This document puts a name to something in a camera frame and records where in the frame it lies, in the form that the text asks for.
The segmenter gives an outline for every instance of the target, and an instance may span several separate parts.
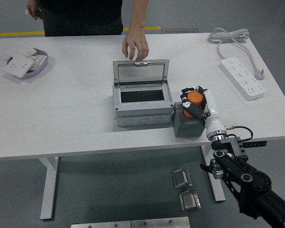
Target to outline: electrical box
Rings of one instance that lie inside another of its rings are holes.
[[[171,121],[173,101],[167,80],[168,66],[168,59],[113,62],[117,126]]]

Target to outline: dark pants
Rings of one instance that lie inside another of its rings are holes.
[[[66,19],[41,6],[46,37],[120,35],[123,32],[121,17],[104,25],[89,25]]]

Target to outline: black opening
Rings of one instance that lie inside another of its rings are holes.
[[[160,89],[121,92],[120,95],[122,103],[164,100],[162,90]]]

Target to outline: hand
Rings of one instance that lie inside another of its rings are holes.
[[[40,6],[39,0],[28,0],[27,2],[28,13],[35,20],[37,20],[38,18],[42,19],[39,6]]]
[[[129,57],[129,59],[132,60],[134,58],[135,48],[137,49],[136,61],[143,60],[148,56],[149,47],[144,34],[144,28],[134,28],[130,26],[123,40],[124,57]]]

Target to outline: power strip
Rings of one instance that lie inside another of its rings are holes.
[[[221,68],[246,100],[256,100],[266,92],[237,58],[231,57],[221,60],[219,68]]]

